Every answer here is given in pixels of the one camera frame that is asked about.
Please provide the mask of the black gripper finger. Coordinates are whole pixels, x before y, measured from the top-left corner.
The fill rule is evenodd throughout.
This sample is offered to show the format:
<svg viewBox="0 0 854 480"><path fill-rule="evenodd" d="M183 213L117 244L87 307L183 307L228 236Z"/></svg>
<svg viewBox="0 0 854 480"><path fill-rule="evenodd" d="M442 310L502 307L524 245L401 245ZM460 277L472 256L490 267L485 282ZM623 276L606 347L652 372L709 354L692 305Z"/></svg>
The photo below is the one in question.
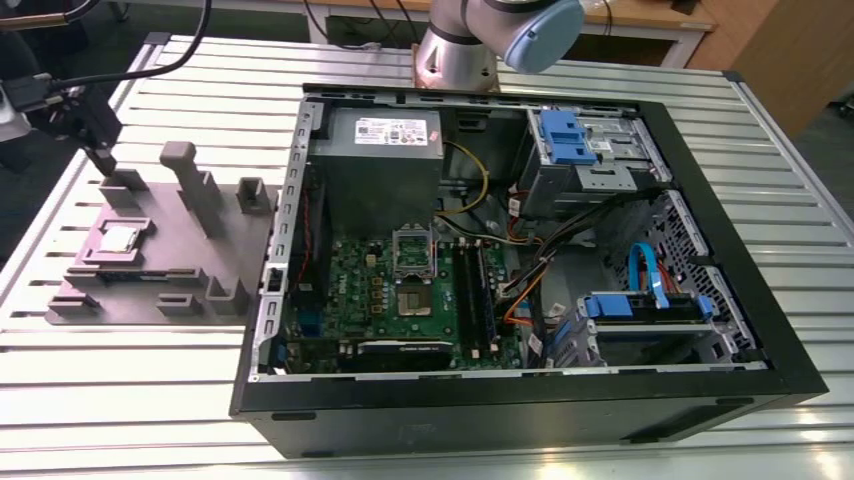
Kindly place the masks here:
<svg viewBox="0 0 854 480"><path fill-rule="evenodd" d="M122 124L101 89L97 86L89 86L82 89L81 93L81 119L85 127L82 149L98 172L103 177L109 177L117 164L111 156L111 147L115 144Z"/></svg>

